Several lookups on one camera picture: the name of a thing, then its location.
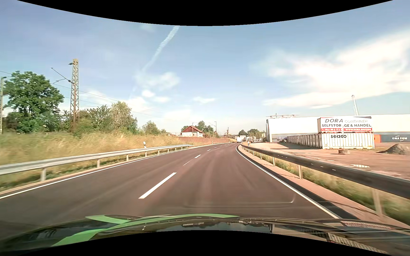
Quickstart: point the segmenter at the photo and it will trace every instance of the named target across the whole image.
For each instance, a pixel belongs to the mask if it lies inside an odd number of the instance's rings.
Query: sand pile
[[[395,144],[389,149],[384,151],[379,151],[378,153],[383,154],[393,154],[393,155],[410,155],[410,148],[401,144]]]

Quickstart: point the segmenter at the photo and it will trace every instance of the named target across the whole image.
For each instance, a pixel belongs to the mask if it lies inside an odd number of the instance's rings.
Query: contrail
[[[162,41],[162,43],[159,45],[153,57],[151,57],[151,60],[145,65],[145,67],[142,68],[142,73],[145,73],[146,69],[153,65],[153,63],[158,58],[158,55],[161,53],[162,49],[168,44],[170,40],[172,40],[172,38],[174,38],[176,32],[179,30],[179,27],[180,26],[174,26],[174,28],[170,31],[170,33],[167,35],[164,41]]]

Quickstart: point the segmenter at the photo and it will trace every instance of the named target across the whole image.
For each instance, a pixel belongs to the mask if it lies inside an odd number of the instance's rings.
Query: dry grass
[[[260,157],[260,154],[255,152],[255,156]],[[262,159],[273,163],[272,158],[267,157],[266,155],[263,155]],[[275,159],[275,165],[290,173],[298,175],[296,166],[290,162]],[[372,189],[370,187],[306,167],[302,167],[302,171],[304,179],[374,210]],[[379,193],[384,214],[390,218],[394,218],[410,225],[410,200],[383,191],[380,191]]]
[[[133,148],[147,148],[185,144],[177,137],[131,135],[125,133],[88,133],[74,137],[68,133],[49,134],[3,134],[0,135],[0,165],[60,158],[66,156],[111,152]],[[202,146],[206,142],[191,142]],[[145,156],[144,153],[131,154],[131,159]],[[102,159],[101,165],[126,160],[125,156]],[[47,169],[47,178],[83,171],[96,167],[96,161],[61,165]],[[34,183],[40,180],[40,170],[0,176],[0,191]]]

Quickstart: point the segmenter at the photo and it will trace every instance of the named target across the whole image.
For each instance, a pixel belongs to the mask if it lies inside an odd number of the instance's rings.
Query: warehouse
[[[410,114],[371,115],[374,134],[398,135],[410,134]],[[326,117],[277,118],[266,120],[268,142],[277,142],[278,137],[318,133],[317,119]]]

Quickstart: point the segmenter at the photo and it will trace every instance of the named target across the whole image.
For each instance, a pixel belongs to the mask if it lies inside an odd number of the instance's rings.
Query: blue sky
[[[236,133],[264,130],[275,113],[353,115],[353,94],[360,114],[410,114],[410,1],[258,25],[180,26],[142,72],[173,28],[0,0],[0,70],[54,82],[62,78],[50,67],[70,77],[77,58],[81,108],[122,100],[140,125],[153,120],[171,132],[200,120]]]

